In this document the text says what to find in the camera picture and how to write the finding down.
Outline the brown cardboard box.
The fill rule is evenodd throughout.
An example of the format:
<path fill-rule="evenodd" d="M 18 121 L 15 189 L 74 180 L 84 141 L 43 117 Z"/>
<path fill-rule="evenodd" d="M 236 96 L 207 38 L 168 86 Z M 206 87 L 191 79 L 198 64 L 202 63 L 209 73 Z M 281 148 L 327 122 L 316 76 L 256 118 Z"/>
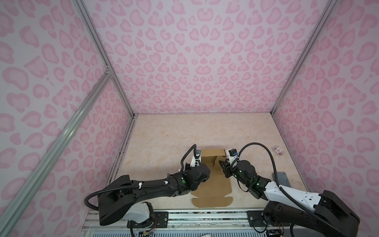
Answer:
<path fill-rule="evenodd" d="M 199 185 L 191 194 L 195 196 L 191 202 L 198 208 L 227 207 L 232 204 L 231 181 L 225 177 L 219 161 L 227 158 L 225 149 L 202 149 L 201 163 L 210 169 L 210 177 Z"/>

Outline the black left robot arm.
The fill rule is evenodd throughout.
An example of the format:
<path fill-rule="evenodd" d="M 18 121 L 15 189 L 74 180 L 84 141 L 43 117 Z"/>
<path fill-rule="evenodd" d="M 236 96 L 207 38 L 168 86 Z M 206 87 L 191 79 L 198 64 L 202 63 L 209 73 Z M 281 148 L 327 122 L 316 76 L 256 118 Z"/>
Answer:
<path fill-rule="evenodd" d="M 210 169 L 201 164 L 159 180 L 137 181 L 123 175 L 95 195 L 100 225 L 107 226 L 121 220 L 136 203 L 158 197 L 187 195 L 206 182 L 210 173 Z"/>

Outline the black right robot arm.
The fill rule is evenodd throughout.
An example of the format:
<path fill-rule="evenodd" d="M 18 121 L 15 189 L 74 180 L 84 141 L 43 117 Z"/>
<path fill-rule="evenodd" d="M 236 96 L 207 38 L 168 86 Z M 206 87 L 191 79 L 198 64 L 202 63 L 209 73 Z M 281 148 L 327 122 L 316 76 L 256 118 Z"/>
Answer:
<path fill-rule="evenodd" d="M 219 162 L 226 178 L 234 177 L 246 192 L 268 203 L 266 223 L 289 223 L 315 230 L 326 237 L 356 237 L 360 218 L 335 193 L 296 190 L 259 176 L 249 161 Z"/>

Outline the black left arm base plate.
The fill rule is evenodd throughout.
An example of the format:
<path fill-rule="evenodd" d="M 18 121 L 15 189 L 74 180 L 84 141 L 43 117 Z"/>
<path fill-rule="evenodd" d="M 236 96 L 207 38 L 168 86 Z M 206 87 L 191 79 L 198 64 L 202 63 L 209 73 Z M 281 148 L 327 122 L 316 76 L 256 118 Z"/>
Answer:
<path fill-rule="evenodd" d="M 169 212 L 158 211 L 155 212 L 152 217 L 142 223 L 136 223 L 133 221 L 128 221 L 127 228 L 132 227 L 133 229 L 151 229 L 155 228 L 167 228 L 168 226 Z"/>

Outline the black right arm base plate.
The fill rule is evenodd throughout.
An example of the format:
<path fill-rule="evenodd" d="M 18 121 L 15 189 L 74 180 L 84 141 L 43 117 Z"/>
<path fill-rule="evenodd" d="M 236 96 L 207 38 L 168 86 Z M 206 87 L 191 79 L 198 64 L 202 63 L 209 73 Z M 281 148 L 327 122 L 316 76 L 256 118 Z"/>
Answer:
<path fill-rule="evenodd" d="M 251 228 L 264 228 L 268 226 L 268 224 L 265 222 L 262 210 L 249 210 L 246 211 L 246 213 L 249 226 Z"/>

